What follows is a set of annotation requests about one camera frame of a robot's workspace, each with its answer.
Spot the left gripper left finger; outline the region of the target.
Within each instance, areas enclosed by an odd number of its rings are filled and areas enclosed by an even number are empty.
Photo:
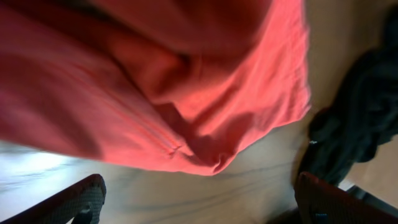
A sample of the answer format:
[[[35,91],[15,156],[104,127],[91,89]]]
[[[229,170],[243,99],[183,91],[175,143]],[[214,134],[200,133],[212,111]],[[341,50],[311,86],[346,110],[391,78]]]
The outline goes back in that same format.
[[[103,177],[92,174],[2,223],[98,224],[105,198]]]

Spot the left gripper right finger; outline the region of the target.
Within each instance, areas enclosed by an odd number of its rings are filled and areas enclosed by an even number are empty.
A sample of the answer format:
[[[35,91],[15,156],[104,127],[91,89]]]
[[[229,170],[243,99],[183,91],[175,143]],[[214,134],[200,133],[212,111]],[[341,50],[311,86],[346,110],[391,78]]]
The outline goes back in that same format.
[[[294,190],[304,224],[397,224],[396,217],[308,172],[299,175]]]

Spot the black garment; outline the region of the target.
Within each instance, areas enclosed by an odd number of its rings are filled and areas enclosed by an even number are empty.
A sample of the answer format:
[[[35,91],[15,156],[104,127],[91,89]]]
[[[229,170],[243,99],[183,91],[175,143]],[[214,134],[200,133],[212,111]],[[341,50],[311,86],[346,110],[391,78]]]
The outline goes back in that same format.
[[[397,135],[397,6],[387,14],[380,46],[348,70],[330,107],[308,127],[299,172],[338,185],[355,163],[372,160]]]

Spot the red printed t-shirt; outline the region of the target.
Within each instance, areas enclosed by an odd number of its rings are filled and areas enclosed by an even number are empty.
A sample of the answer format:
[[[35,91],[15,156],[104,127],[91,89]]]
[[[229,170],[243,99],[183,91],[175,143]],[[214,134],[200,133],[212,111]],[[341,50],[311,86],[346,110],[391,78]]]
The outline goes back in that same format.
[[[215,175],[309,108],[303,1],[2,1],[1,139]]]

